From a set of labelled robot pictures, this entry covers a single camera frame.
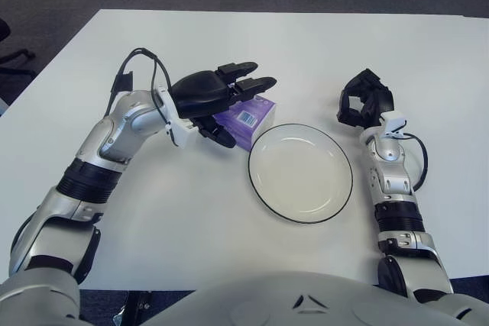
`robot forearm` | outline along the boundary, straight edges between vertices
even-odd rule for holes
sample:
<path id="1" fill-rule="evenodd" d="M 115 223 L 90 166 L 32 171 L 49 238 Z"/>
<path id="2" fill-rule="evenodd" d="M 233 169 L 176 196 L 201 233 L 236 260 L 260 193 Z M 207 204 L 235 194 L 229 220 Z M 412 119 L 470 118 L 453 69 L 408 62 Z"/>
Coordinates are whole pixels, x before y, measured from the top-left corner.
<path id="1" fill-rule="evenodd" d="M 153 121 L 149 92 L 121 98 L 90 132 L 56 187 L 47 193 L 11 252 L 10 275 L 33 267 L 88 274 L 99 243 L 99 221 L 118 179 L 146 138 L 164 125 Z"/>

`white plate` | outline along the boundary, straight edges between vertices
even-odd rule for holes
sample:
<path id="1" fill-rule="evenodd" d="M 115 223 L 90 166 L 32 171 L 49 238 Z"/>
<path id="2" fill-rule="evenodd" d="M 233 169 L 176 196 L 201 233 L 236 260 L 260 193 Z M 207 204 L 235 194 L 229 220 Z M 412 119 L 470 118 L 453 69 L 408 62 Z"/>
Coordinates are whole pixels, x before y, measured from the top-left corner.
<path id="1" fill-rule="evenodd" d="M 263 133 L 251 148 L 248 169 L 263 203 L 299 223 L 337 215 L 353 187 L 345 152 L 330 136 L 307 125 L 285 124 Z"/>

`white table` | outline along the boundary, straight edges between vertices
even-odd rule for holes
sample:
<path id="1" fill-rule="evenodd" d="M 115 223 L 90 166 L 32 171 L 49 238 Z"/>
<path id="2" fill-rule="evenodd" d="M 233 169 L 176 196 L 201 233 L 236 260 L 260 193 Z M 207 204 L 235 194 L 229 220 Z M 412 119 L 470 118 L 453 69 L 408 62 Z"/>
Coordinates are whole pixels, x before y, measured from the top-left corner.
<path id="1" fill-rule="evenodd" d="M 371 68 L 429 150 L 420 211 L 451 278 L 489 273 L 488 22 L 454 16 L 252 14 L 103 10 L 0 118 L 0 281 L 19 224 L 56 185 L 102 117 L 125 56 L 144 46 L 173 82 L 230 62 L 274 76 L 265 94 L 276 124 L 326 131 L 347 153 L 354 189 L 322 224 L 271 214 L 248 181 L 247 153 L 207 139 L 179 150 L 163 134 L 133 159 L 98 226 L 87 289 L 198 289 L 268 270 L 308 270 L 377 281 L 377 224 L 363 180 L 360 131 L 336 121 L 339 94 Z M 148 89 L 152 64 L 129 64 Z M 409 171 L 419 148 L 406 144 Z"/>

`tissue box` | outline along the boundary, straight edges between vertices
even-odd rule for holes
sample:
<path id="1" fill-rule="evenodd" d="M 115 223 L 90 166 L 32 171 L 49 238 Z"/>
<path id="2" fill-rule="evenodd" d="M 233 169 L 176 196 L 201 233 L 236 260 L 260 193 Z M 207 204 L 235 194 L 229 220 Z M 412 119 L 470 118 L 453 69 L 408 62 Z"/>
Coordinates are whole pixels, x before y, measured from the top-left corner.
<path id="1" fill-rule="evenodd" d="M 250 151 L 257 138 L 268 130 L 275 117 L 275 102 L 256 95 L 246 102 L 238 102 L 229 110 L 214 115 L 236 139 L 236 144 Z"/>

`office chair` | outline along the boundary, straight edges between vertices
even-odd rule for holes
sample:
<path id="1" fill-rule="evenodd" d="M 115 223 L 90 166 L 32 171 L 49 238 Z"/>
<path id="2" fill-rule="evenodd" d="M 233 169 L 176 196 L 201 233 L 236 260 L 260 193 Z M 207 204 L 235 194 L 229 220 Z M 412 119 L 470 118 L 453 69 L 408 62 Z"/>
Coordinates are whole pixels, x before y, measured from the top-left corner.
<path id="1" fill-rule="evenodd" d="M 7 36 L 10 34 L 10 27 L 5 23 L 4 20 L 0 18 L 0 42 L 2 42 Z M 9 55 L 0 56 L 0 64 L 7 63 L 13 59 L 17 59 L 20 55 L 25 55 L 28 59 L 33 59 L 36 57 L 36 54 L 27 50 L 20 49 L 15 51 L 14 53 L 10 53 Z M 2 68 L 0 67 L 0 74 L 8 74 L 8 75 L 26 75 L 30 76 L 32 79 L 36 77 L 36 72 L 29 69 L 13 69 L 13 68 Z"/>

